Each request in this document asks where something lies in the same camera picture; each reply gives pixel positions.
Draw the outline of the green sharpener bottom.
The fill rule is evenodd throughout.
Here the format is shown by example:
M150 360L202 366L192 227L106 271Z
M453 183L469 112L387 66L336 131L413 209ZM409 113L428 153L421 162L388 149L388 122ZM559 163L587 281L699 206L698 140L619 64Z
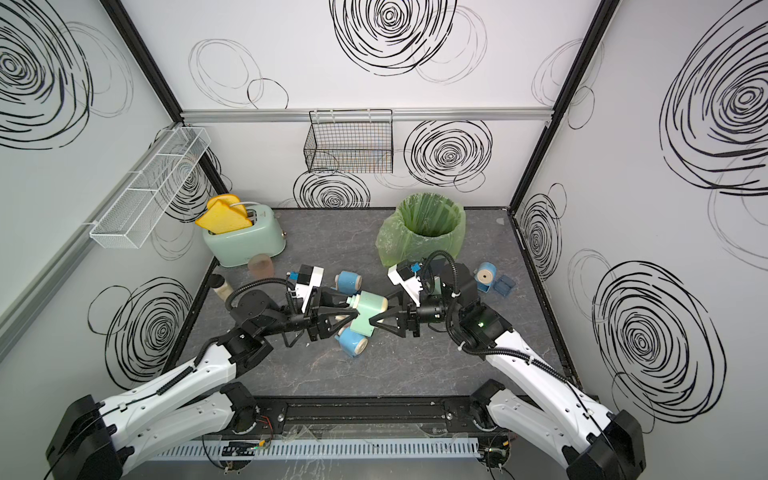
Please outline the green sharpener bottom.
M358 312L349 328L365 337L371 337L375 330L370 324L370 319L388 309L388 300L385 297L366 291L348 297L347 304Z

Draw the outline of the blue sharpener tray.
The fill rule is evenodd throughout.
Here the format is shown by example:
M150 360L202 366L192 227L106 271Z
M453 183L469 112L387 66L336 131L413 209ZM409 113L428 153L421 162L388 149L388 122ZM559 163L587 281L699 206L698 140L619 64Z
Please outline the blue sharpener tray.
M501 275L497 277L492 285L492 289L500 296L507 298L516 288L517 282L508 277L507 275Z

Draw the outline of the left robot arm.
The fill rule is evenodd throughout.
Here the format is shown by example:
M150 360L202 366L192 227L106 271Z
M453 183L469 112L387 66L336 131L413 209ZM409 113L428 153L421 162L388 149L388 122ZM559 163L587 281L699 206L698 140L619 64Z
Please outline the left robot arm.
M278 304L264 286L284 288ZM155 379L96 401L86 395L65 411L46 450L53 479L120 479L157 454L199 436L231 429L249 434L268 418L238 377L273 350L268 339L305 331L328 339L359 315L343 294L288 279L262 279L234 290L225 307L235 320L195 357Z

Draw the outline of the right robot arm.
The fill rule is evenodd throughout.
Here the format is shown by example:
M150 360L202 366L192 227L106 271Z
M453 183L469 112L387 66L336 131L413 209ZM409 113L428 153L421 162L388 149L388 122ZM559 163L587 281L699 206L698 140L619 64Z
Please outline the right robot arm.
M643 433L629 412L612 412L535 353L521 334L480 297L469 269L437 250L389 267L397 304L371 318L399 337L441 322L457 349L478 357L526 393L496 381L473 397L483 430L509 430L564 468L571 479L636 479L646 468Z

